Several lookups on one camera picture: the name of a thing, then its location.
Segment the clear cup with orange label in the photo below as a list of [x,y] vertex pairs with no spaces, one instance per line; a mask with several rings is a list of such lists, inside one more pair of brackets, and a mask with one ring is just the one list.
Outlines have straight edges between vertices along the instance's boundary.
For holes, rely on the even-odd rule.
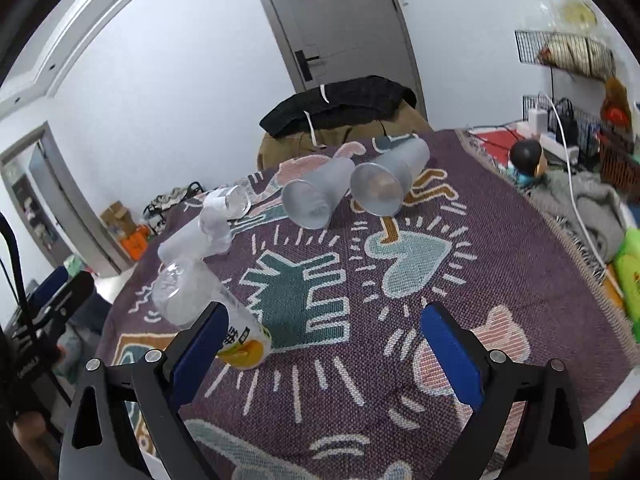
[[188,328],[215,302],[228,312],[228,327],[218,356],[237,370],[251,370],[271,351],[269,330],[232,295],[202,260],[179,257],[160,272],[152,287],[156,310],[172,325]]

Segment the frosted cup lying left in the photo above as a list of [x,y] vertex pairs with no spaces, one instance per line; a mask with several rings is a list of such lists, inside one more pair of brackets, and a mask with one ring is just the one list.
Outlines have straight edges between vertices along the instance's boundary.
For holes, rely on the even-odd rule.
[[202,260],[225,254],[231,243],[227,219],[213,208],[204,208],[194,220],[160,244],[157,253],[160,261],[168,266],[181,257]]

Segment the frosted cup lying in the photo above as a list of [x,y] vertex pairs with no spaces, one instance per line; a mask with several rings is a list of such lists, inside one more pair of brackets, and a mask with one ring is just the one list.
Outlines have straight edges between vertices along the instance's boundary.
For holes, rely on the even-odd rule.
[[168,266],[181,257],[202,260],[225,254],[231,243],[227,219],[213,208],[204,208],[194,220],[160,244],[157,253],[160,261]]
[[356,168],[350,158],[334,158],[282,190],[283,210],[288,218],[307,230],[326,228],[338,203],[349,190]]
[[369,214],[393,217],[430,157],[424,140],[413,136],[400,142],[396,148],[355,168],[349,182],[352,197]]

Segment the clear glass cup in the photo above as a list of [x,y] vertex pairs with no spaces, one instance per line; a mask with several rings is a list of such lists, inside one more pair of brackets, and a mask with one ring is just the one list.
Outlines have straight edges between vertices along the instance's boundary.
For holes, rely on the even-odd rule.
[[203,208],[217,211],[227,220],[239,220],[250,210],[250,198],[239,185],[216,188],[207,193]]

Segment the frosted cup lying middle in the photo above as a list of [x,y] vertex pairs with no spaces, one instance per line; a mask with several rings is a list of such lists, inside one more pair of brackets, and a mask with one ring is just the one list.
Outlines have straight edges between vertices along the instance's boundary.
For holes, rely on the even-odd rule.
[[350,158],[334,158],[282,190],[283,210],[288,218],[307,230],[326,228],[338,203],[349,190],[356,168]]

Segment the frosted cup lying right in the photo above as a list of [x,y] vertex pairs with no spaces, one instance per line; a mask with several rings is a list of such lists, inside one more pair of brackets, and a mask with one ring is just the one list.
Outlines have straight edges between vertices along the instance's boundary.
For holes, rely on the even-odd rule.
[[355,168],[349,182],[352,197],[369,214],[393,217],[430,157],[424,140],[413,136],[400,142],[396,148]]

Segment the orange bag on floor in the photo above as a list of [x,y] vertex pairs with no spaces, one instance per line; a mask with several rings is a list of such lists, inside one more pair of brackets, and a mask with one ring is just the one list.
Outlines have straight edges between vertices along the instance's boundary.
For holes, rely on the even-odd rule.
[[148,226],[137,226],[134,232],[120,241],[122,248],[125,249],[125,252],[132,260],[139,261],[142,258],[146,248],[149,246],[148,238],[150,233],[151,230]]

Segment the cardboard box on floor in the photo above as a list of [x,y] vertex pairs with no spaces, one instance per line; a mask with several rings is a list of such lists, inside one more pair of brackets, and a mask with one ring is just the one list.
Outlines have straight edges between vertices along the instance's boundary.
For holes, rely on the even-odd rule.
[[100,214],[100,218],[110,233],[118,240],[130,236],[137,229],[129,209],[121,202],[115,202],[108,206]]

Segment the black shoe rack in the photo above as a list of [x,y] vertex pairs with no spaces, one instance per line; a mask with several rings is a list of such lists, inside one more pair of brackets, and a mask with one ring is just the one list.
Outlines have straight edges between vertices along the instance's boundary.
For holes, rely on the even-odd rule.
[[173,188],[170,192],[157,195],[153,198],[151,203],[144,207],[142,218],[149,226],[151,232],[154,235],[158,235],[163,232],[166,226],[166,216],[171,208],[204,192],[204,188],[198,181],[194,181],[183,188],[180,188],[180,186]]

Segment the purple patterned woven blanket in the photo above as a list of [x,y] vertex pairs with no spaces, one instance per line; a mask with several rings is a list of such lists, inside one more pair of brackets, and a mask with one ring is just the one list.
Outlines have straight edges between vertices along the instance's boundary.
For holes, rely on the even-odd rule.
[[461,134],[425,140],[430,160],[389,219],[345,198],[309,231],[280,199],[330,159],[374,159],[389,138],[241,180],[250,211],[208,265],[272,349],[254,370],[213,362],[181,412],[221,478],[430,478],[471,415],[420,331],[434,300],[514,362],[562,360],[590,436],[638,394],[638,346],[574,240]]

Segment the green wet wipes pack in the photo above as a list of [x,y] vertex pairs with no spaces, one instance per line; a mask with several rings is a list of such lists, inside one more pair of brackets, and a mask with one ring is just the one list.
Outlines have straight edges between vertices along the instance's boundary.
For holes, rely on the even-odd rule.
[[627,318],[632,324],[634,339],[640,341],[640,231],[626,232],[614,261],[618,284],[624,294]]

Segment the grey cloth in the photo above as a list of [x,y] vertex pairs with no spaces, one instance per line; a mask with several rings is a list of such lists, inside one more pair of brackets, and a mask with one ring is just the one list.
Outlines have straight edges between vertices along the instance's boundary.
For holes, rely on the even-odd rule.
[[575,203],[598,254],[605,263],[610,263],[626,233],[620,196],[611,185],[602,183],[599,176],[589,171],[573,174],[572,185],[570,190],[565,171],[548,170],[530,189],[529,196],[547,214],[564,218],[579,239],[588,244],[573,208]]

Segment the brown chair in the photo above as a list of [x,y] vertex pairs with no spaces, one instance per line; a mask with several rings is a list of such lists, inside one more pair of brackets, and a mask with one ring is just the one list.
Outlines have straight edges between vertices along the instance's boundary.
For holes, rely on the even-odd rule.
[[433,129],[426,119],[406,102],[401,102],[393,117],[374,120],[361,125],[344,125],[334,129],[316,129],[314,144],[311,133],[299,131],[282,139],[266,133],[257,153],[257,169],[277,168],[281,162],[300,156],[317,153],[322,145],[334,148],[352,141],[377,138],[378,136],[401,136],[408,133],[431,133]]

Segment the red-brown plastic basket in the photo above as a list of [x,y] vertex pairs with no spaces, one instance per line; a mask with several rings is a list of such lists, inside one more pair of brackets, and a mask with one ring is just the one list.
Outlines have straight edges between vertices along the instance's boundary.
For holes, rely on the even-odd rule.
[[631,133],[601,130],[600,178],[612,185],[630,202],[639,201],[639,162],[634,158],[634,136]]

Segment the black round-head figurine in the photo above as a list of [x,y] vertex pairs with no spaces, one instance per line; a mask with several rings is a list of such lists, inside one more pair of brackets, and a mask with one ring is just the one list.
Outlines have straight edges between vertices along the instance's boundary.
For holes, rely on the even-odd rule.
[[508,173],[519,188],[529,188],[547,171],[544,149],[536,139],[515,142],[510,148]]

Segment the white power strip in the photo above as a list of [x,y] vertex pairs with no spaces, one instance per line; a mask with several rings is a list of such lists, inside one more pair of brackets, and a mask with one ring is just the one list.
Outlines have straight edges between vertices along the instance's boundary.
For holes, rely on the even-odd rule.
[[570,164],[576,166],[579,148],[568,146],[567,150],[564,150],[561,135],[547,129],[548,119],[548,110],[540,107],[529,108],[526,110],[525,118],[516,124],[516,133],[524,139],[537,140],[546,152],[557,159],[565,159],[565,154],[568,154]]

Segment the red paper sheet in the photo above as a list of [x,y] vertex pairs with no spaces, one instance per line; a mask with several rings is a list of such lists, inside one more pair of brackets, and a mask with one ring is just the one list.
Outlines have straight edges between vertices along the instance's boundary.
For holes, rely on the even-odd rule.
[[470,133],[480,141],[487,154],[503,167],[509,165],[512,146],[523,140],[513,128],[507,126],[475,128]]

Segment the brown plush toy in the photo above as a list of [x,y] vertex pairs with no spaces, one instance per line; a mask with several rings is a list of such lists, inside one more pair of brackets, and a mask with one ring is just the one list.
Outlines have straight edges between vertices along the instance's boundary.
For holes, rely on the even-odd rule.
[[626,87],[615,77],[605,81],[605,97],[600,108],[602,122],[629,132],[632,129],[631,110]]

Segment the black jacket on chair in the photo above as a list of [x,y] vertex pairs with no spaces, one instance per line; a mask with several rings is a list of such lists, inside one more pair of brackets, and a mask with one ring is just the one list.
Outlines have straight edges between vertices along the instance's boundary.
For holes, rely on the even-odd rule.
[[356,126],[392,118],[400,104],[416,106],[416,94],[378,75],[322,84],[290,96],[262,118],[259,125],[273,139],[315,129]]

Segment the grey door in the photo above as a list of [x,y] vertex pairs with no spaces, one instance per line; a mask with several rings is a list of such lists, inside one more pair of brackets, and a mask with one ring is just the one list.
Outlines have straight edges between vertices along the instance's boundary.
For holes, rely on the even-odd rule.
[[[303,92],[357,77],[378,75],[424,96],[408,28],[398,0],[260,0],[294,89]],[[305,82],[294,52],[319,55]]]

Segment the clear plastic bag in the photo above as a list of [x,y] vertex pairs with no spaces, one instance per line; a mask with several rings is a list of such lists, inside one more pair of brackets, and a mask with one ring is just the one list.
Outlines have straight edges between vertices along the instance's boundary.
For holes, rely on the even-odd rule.
[[557,32],[589,35],[599,26],[599,19],[586,0],[538,0],[548,26]]

